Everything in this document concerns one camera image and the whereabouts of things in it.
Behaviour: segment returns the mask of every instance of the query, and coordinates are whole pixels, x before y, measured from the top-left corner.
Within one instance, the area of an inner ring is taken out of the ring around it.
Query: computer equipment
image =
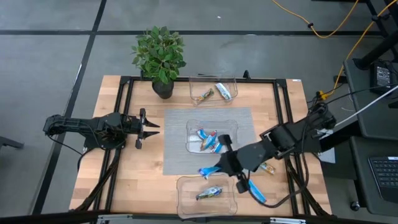
[[[385,94],[393,86],[390,84],[397,82],[397,74],[394,67],[389,66],[387,62],[379,60],[371,65],[371,87],[378,87],[370,89],[371,92],[379,95]]]
[[[380,196],[398,203],[398,156],[370,157],[369,165]]]

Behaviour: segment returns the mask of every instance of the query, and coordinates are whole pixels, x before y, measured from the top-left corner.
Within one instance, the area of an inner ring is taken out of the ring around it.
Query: blue wrapper
[[[200,139],[205,140],[207,138],[207,135],[205,133],[205,130],[203,130],[203,128],[199,129],[197,133]]]
[[[220,195],[222,192],[223,192],[222,187],[214,186],[214,187],[210,187],[210,188],[204,190],[202,193],[198,194],[196,196],[196,198],[197,198],[197,200],[203,199],[203,198],[210,198],[210,197]]]
[[[216,146],[214,147],[213,152],[214,153],[220,153],[222,147],[223,147],[223,145],[218,142],[216,144]]]
[[[267,199],[263,194],[260,192],[260,190],[254,185],[254,183],[249,180],[249,185],[250,185],[250,191],[253,193],[253,195],[260,200],[262,203],[265,203]]]
[[[200,149],[205,150],[210,146],[214,146],[217,139],[217,131],[213,131],[205,140],[203,140]]]
[[[200,168],[198,172],[202,177],[204,177],[207,180],[211,174],[214,174],[220,169],[221,169],[220,167],[205,167],[205,168]]]

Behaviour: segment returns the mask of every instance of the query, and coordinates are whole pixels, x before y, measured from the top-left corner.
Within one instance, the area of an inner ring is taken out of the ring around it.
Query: black plant pot
[[[174,82],[171,80],[168,84],[152,82],[152,88],[162,99],[169,99],[173,95]]]

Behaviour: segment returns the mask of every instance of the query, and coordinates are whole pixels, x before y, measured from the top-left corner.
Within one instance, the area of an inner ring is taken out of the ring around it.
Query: table leg
[[[355,190],[356,190],[356,195],[358,197],[358,201],[351,202],[350,209],[352,209],[354,211],[358,211],[360,208],[366,208],[366,203],[365,203],[365,199],[363,197],[363,191],[362,191],[361,185],[359,183],[359,180],[354,180],[354,185],[355,185]]]
[[[0,147],[1,146],[11,146],[11,147],[20,149],[20,148],[24,147],[24,143],[20,143],[20,142],[0,136]]]

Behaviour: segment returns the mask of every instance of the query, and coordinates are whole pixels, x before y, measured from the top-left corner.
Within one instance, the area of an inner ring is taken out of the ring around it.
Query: green leaves
[[[164,36],[165,33],[166,33],[166,31],[167,31],[167,27],[162,27],[162,28],[160,28],[160,35],[161,35],[161,36]]]
[[[153,57],[155,57],[155,58],[158,57],[157,52],[156,52],[155,49],[149,49],[149,53],[150,53]]]
[[[178,68],[185,67],[186,65],[187,65],[187,63],[185,63],[184,61],[178,62],[178,63],[177,63],[177,67],[178,67]]]
[[[166,26],[137,35],[137,45],[131,46],[136,57],[132,63],[142,69],[146,77],[153,82],[168,82],[175,80],[179,75],[179,68],[184,67],[183,39],[178,32],[170,34]]]
[[[177,78],[177,73],[175,73],[175,71],[170,71],[170,78],[175,80]]]
[[[152,28],[152,32],[150,33],[150,35],[155,38],[158,39],[159,38],[159,29],[154,26],[154,28]]]
[[[132,60],[132,64],[133,64],[133,65],[137,65],[138,62],[139,62],[139,57],[135,57],[135,58]]]
[[[166,62],[166,61],[168,61],[168,60],[170,60],[171,58],[172,58],[172,56],[173,55],[166,55],[166,57],[164,57],[164,61]]]
[[[168,84],[169,80],[166,77],[166,72],[164,69],[160,69],[159,71],[159,78],[164,84]]]

